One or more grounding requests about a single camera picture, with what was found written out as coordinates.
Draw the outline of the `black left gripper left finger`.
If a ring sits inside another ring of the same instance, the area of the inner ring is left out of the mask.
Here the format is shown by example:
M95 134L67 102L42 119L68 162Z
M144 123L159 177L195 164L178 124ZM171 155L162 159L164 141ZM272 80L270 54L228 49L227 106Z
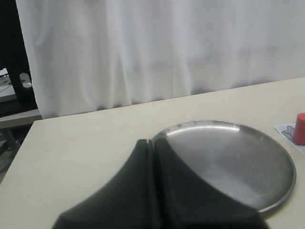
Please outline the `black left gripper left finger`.
M117 174L89 198L59 215L55 229L152 229L153 144L138 140Z

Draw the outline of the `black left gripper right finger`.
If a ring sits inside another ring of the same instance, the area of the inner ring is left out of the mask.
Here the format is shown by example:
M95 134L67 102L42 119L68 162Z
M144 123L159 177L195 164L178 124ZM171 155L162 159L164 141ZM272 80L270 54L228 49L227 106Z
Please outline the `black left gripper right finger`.
M259 213L209 185L160 138L155 175L164 229L266 229Z

